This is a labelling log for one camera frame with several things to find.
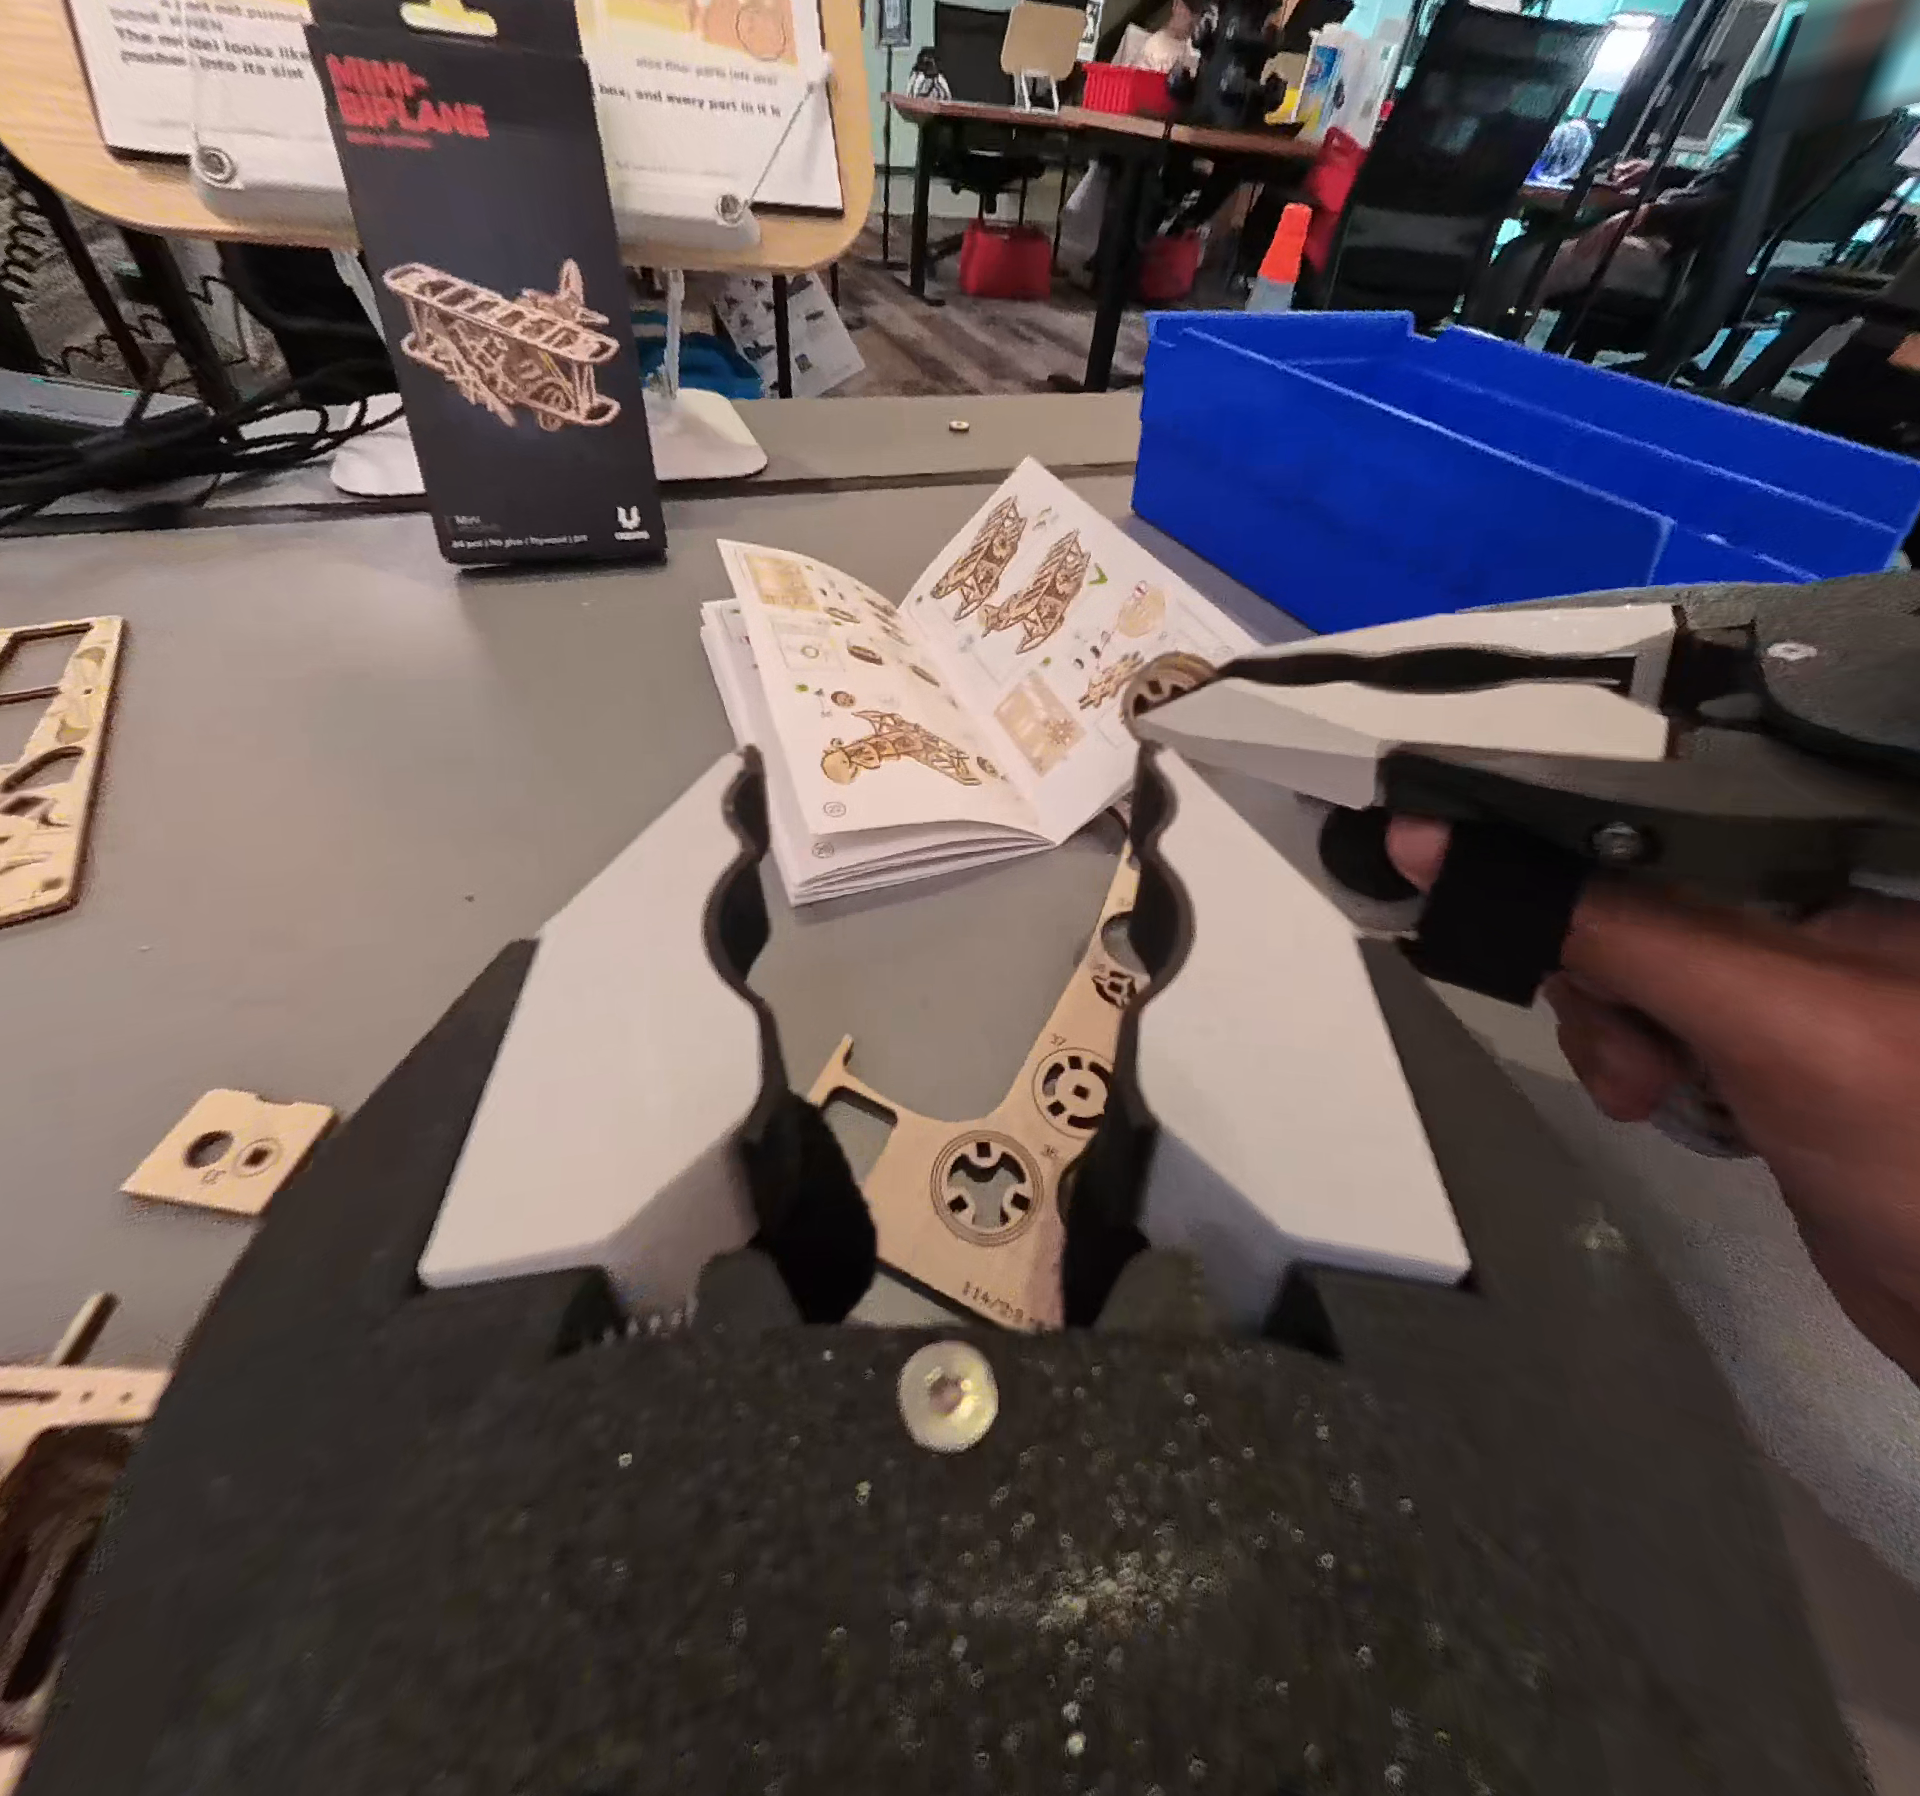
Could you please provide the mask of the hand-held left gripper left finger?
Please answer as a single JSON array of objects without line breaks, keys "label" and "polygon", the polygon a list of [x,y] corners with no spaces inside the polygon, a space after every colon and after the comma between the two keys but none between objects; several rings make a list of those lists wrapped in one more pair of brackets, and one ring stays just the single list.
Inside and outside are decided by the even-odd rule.
[{"label": "hand-held left gripper left finger", "polygon": [[648,1322],[690,1313],[714,1260],[755,1253],[805,1322],[864,1301],[872,1213],[750,983],[768,844],[766,762],[741,749],[543,925],[422,1287],[590,1270]]}]

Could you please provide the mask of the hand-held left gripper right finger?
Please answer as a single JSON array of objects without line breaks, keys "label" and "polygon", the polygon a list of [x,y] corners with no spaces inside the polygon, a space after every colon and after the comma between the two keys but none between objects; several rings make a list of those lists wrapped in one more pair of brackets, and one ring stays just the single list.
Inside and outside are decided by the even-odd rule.
[{"label": "hand-held left gripper right finger", "polygon": [[1194,1260],[1236,1330],[1268,1328],[1300,1270],[1466,1287],[1380,937],[1186,759],[1142,749],[1131,809],[1145,987],[1072,1171],[1064,1322],[1093,1328],[1147,1251]]}]

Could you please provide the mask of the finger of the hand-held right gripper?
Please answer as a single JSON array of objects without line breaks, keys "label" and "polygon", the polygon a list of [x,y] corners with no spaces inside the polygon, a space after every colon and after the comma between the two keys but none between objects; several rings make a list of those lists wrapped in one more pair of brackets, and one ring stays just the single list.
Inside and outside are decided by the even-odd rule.
[{"label": "finger of the hand-held right gripper", "polygon": [[1672,734],[1609,669],[1571,667],[1355,667],[1331,679],[1149,667],[1126,686],[1126,718],[1145,749],[1337,806],[1377,805],[1382,762],[1401,752],[1650,762]]},{"label": "finger of the hand-held right gripper", "polygon": [[1514,684],[1585,684],[1657,696],[1683,631],[1672,604],[1428,616],[1325,633],[1232,659],[1219,679],[1263,686],[1358,684],[1451,696]]}]

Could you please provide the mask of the small wooden gear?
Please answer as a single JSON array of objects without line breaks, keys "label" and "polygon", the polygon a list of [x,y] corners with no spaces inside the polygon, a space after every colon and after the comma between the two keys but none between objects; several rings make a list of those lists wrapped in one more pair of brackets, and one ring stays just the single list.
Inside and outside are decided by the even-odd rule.
[{"label": "small wooden gear", "polygon": [[1169,653],[1145,662],[1122,686],[1118,707],[1122,727],[1135,732],[1149,711],[1216,683],[1216,674],[1214,662],[1190,653]]}]

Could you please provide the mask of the wooden sheet with round cutouts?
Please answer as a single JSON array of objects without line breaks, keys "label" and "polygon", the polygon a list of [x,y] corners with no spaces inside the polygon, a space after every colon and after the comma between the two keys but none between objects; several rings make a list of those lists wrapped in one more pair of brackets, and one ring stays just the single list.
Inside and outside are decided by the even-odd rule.
[{"label": "wooden sheet with round cutouts", "polygon": [[993,1111],[939,1119],[890,1098],[853,1071],[850,1035],[820,1069],[813,1107],[887,1122],[864,1181],[887,1276],[1005,1330],[1064,1325],[1072,1171],[1109,1111],[1118,1029],[1145,983],[1111,946],[1135,903],[1137,859],[1120,849],[1082,961]]}]

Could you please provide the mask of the grey desk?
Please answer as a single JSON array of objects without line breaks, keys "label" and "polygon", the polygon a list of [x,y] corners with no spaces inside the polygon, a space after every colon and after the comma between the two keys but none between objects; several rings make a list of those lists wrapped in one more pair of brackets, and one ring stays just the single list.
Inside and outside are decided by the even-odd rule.
[{"label": "grey desk", "polygon": [[[6,1350],[111,1287],[171,1371],[20,1792],[1892,1792],[1914,1633],[1850,1647],[1731,1344],[1914,1390],[1756,1162],[1571,1128],[1380,943],[1472,1284],[1300,1270],[1263,1330],[690,1313],[419,1286],[543,925],[735,750],[719,543],[899,600],[988,488],[666,512],[666,557],[459,571],[429,517],[6,540],[6,624],[127,624],[79,903],[6,929]],[[791,910],[798,1095],[986,1102],[1118,856]],[[339,1119],[259,1216],[123,1183],[209,1089]]]}]

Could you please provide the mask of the person's right hand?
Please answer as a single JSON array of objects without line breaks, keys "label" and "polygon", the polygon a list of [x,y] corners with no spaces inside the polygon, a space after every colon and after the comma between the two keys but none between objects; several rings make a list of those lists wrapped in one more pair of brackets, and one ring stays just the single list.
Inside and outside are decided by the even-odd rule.
[{"label": "person's right hand", "polygon": [[1914,903],[1802,922],[1596,878],[1544,1000],[1609,1119],[1705,1080],[1771,1171],[1846,1319],[1918,1379]]}]

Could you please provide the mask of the blue plastic bin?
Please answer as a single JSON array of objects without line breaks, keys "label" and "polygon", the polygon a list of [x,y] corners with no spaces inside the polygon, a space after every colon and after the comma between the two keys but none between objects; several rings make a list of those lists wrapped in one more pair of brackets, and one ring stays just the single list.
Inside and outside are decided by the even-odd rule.
[{"label": "blue plastic bin", "polygon": [[1147,322],[1132,510],[1317,633],[1895,566],[1918,465],[1406,313]]}]

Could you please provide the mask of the instruction booklet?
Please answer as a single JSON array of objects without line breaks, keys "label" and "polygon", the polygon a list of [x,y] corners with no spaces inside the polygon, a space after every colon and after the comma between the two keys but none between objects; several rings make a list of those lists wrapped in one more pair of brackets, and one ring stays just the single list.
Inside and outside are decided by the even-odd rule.
[{"label": "instruction booklet", "polygon": [[1059,849],[1131,791],[1129,684],[1257,645],[1034,459],[899,600],[788,548],[719,555],[703,651],[795,907]]}]

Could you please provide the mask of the orange traffic cone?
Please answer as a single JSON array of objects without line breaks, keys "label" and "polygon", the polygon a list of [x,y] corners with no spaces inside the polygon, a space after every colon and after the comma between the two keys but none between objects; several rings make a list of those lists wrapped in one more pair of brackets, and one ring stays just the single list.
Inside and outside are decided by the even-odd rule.
[{"label": "orange traffic cone", "polygon": [[1311,204],[1289,200],[1282,209],[1244,301],[1251,313],[1284,313],[1295,307],[1311,224]]}]

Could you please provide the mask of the small wooden sheet piece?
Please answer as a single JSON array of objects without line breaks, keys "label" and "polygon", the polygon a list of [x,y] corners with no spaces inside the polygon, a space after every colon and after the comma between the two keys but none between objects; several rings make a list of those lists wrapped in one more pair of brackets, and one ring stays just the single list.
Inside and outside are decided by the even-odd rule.
[{"label": "small wooden sheet piece", "polygon": [[259,1216],[335,1119],[327,1103],[279,1103],[247,1089],[209,1089],[121,1188],[143,1201]]}]

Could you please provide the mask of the black office chair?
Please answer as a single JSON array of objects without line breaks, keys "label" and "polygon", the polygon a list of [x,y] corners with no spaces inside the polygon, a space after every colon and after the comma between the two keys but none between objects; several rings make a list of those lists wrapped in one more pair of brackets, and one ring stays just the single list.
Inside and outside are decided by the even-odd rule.
[{"label": "black office chair", "polygon": [[[983,102],[1005,107],[1013,89],[1000,70],[1000,48],[1010,15],[1005,9],[972,8],[937,0],[932,8],[932,59],[948,102]],[[932,122],[923,127],[920,161],[935,182],[951,193],[972,193],[981,218],[996,213],[999,198],[1022,189],[1045,167],[1018,150],[1018,133],[991,121],[956,124]]]},{"label": "black office chair", "polygon": [[1603,36],[1602,24],[1446,0],[1341,204],[1310,307],[1444,324]]}]

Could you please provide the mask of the wooden part sheet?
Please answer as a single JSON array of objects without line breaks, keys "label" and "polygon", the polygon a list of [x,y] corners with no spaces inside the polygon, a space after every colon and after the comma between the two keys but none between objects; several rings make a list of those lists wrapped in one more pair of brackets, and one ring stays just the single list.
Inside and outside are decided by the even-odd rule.
[{"label": "wooden part sheet", "polygon": [[62,916],[83,890],[126,631],[123,616],[3,631],[3,659],[66,653],[58,679],[6,686],[6,707],[36,705],[36,723],[3,766],[3,927]]}]

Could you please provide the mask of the wooden pieces bottom left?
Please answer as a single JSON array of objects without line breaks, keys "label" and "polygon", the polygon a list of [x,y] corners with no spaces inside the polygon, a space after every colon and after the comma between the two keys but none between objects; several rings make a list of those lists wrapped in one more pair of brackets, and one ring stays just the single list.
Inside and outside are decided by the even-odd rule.
[{"label": "wooden pieces bottom left", "polygon": [[121,1301],[86,1298],[39,1361],[3,1368],[3,1789],[47,1720],[66,1626],[111,1493],[166,1371],[89,1361]]}]

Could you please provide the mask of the printed paper sheet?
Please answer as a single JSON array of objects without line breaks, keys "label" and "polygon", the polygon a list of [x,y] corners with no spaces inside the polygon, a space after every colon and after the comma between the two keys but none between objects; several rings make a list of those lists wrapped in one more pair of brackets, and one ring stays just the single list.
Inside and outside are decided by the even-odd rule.
[{"label": "printed paper sheet", "polygon": [[816,273],[719,278],[712,285],[712,322],[766,394],[831,394],[869,369]]}]

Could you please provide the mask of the brown table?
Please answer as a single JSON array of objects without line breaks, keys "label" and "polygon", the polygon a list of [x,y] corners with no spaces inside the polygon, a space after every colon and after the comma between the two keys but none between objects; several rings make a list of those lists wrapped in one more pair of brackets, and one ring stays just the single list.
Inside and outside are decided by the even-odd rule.
[{"label": "brown table", "polygon": [[899,90],[890,90],[883,102],[887,116],[899,116],[920,131],[914,204],[910,211],[905,259],[905,289],[920,301],[926,301],[930,297],[926,275],[932,267],[930,155],[941,145],[968,142],[979,131],[986,140],[996,142],[1048,138],[1072,142],[1097,156],[1115,156],[1118,178],[1109,204],[1114,235],[1098,259],[1097,310],[1083,376],[1051,378],[1056,389],[1078,394],[1097,394],[1111,388],[1118,328],[1137,286],[1142,246],[1141,218],[1147,173],[1163,169],[1173,160],[1200,160],[1244,172],[1252,182],[1293,186],[1321,153],[1321,140],[1310,140],[1295,124],[1281,131],[1222,131],[1129,113],[1086,110],[1082,105],[1021,110],[1010,102],[912,97]]}]

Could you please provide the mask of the grey flat device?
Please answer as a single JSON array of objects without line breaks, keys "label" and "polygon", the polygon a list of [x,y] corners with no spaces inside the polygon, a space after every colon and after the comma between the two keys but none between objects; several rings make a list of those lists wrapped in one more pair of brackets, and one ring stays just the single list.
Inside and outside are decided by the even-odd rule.
[{"label": "grey flat device", "polygon": [[100,441],[153,441],[173,420],[194,427],[205,405],[192,394],[143,394],[74,378],[3,370],[3,463],[39,465]]}]

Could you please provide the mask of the black biplane kit box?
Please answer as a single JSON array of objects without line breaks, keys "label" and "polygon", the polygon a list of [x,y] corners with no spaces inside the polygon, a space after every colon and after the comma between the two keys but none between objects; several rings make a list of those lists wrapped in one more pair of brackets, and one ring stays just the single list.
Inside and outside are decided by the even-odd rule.
[{"label": "black biplane kit box", "polygon": [[664,560],[573,0],[303,3],[438,551]]}]

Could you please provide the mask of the wooden document stand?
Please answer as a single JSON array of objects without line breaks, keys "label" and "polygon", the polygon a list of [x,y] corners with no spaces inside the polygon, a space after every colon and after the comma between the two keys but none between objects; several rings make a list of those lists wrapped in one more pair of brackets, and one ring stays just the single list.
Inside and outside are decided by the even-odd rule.
[{"label": "wooden document stand", "polygon": [[[766,451],[744,415],[709,389],[680,383],[680,312],[687,273],[763,273],[789,278],[831,265],[859,235],[872,198],[869,80],[855,0],[820,0],[827,80],[845,209],[831,216],[741,213],[730,225],[695,237],[687,224],[622,221],[625,259],[666,281],[666,359],[649,384],[654,463],[666,486],[735,484],[766,472]],[[66,0],[3,0],[6,9],[6,153],[23,172],[86,211],[143,237],[202,237],[215,246],[262,243],[327,248],[348,273],[356,248],[348,196],[344,218],[286,211],[231,216],[203,198],[188,161],[112,153],[83,69]]]}]

